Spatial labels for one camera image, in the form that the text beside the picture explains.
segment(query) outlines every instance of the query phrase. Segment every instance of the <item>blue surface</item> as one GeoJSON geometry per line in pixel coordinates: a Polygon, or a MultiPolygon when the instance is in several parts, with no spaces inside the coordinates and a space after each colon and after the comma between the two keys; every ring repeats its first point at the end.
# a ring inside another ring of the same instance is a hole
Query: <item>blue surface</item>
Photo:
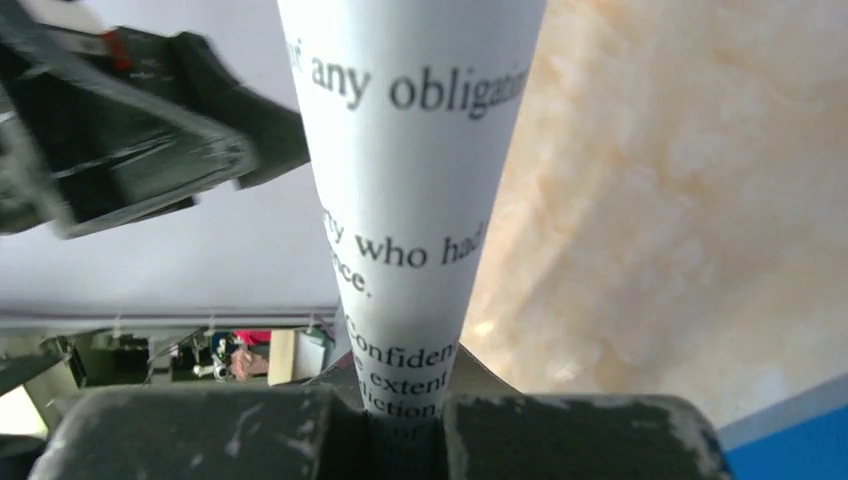
{"type": "Polygon", "coordinates": [[[737,480],[848,479],[848,406],[727,453],[737,480]]]}

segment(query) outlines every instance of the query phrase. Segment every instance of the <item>white wall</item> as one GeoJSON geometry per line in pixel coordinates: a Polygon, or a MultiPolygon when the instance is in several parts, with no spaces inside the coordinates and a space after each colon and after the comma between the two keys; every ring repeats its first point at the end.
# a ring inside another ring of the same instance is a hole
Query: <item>white wall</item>
{"type": "MultiPolygon", "coordinates": [[[[274,0],[90,0],[107,25],[206,35],[232,72],[296,106],[274,0]]],[[[338,290],[307,166],[189,210],[61,241],[49,227],[0,238],[0,306],[333,306],[338,290]]]]}

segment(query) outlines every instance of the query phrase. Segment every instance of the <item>white paper tube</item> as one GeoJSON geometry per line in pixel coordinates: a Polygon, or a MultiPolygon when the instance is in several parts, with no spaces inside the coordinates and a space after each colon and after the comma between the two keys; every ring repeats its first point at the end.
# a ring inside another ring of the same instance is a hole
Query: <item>white paper tube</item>
{"type": "Polygon", "coordinates": [[[427,475],[546,0],[279,0],[367,411],[427,475]]]}

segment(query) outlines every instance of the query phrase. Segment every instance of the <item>beige marble tile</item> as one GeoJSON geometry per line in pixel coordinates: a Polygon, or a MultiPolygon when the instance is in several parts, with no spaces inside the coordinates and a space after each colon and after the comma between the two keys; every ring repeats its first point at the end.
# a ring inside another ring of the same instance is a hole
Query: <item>beige marble tile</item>
{"type": "Polygon", "coordinates": [[[848,370],[848,2],[550,0],[463,340],[723,425],[848,370]]]}

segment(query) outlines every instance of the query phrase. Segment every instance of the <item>red cloth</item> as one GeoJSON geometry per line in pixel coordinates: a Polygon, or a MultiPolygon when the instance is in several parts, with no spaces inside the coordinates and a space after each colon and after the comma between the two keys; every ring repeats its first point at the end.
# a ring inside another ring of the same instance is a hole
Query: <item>red cloth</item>
{"type": "Polygon", "coordinates": [[[269,330],[236,330],[233,333],[248,346],[271,343],[271,332],[269,330]]]}

